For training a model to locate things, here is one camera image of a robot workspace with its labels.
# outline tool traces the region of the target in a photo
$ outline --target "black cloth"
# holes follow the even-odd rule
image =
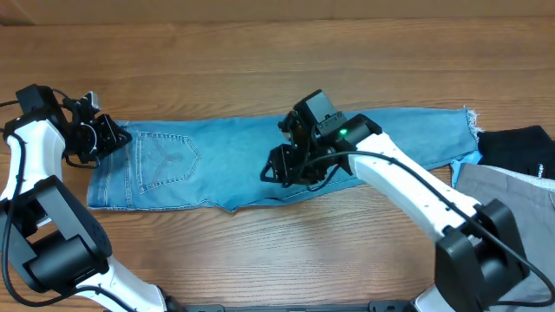
[[[479,165],[555,179],[555,142],[540,126],[478,133]]]

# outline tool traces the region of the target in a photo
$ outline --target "wood grain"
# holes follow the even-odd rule
[[[555,134],[553,18],[2,28],[0,43],[2,101],[39,83],[93,89],[114,119],[198,120],[281,114],[322,88],[344,110],[467,106],[487,130]],[[0,125],[19,114],[3,107]],[[1,145],[0,185],[9,161]],[[64,167],[83,203],[89,178]],[[235,214],[94,215],[120,261],[183,303],[362,303],[433,283],[433,245],[370,186]],[[4,289],[0,303],[31,311]],[[72,298],[44,311],[76,308],[101,310]]]

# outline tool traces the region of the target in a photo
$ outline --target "frayed hem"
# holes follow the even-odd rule
[[[474,140],[476,141],[476,144],[478,144],[478,133],[484,132],[484,129],[477,126],[479,115],[480,114],[476,113],[475,110],[467,108],[468,131],[474,137]]]

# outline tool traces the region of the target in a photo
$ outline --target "pocket stitching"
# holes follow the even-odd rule
[[[163,181],[159,181],[157,183],[152,183],[149,185],[145,185],[143,183],[142,178],[142,168],[141,168],[141,160],[142,160],[142,140],[144,137],[151,136],[152,138],[162,138],[162,139],[177,139],[181,140],[181,142],[188,146],[194,154],[194,162],[191,166],[191,169],[188,171],[187,174],[183,175],[181,178],[176,179],[166,179]],[[178,134],[169,134],[169,133],[151,133],[151,132],[137,132],[137,164],[136,164],[136,171],[137,171],[137,179],[139,181],[139,189],[140,194],[144,194],[152,189],[155,189],[160,186],[172,184],[175,182],[187,181],[191,179],[197,170],[197,166],[199,165],[200,159],[202,155],[199,152],[199,149],[194,145],[191,138],[185,135],[178,135]]]

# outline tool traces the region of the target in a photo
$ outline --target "blue jeans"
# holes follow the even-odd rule
[[[427,169],[476,150],[469,111],[385,108],[364,113],[410,158]],[[270,150],[285,138],[283,116],[194,121],[119,121],[134,139],[101,161],[88,206],[111,210],[171,210],[289,205],[360,185],[339,170],[318,192],[260,181]]]

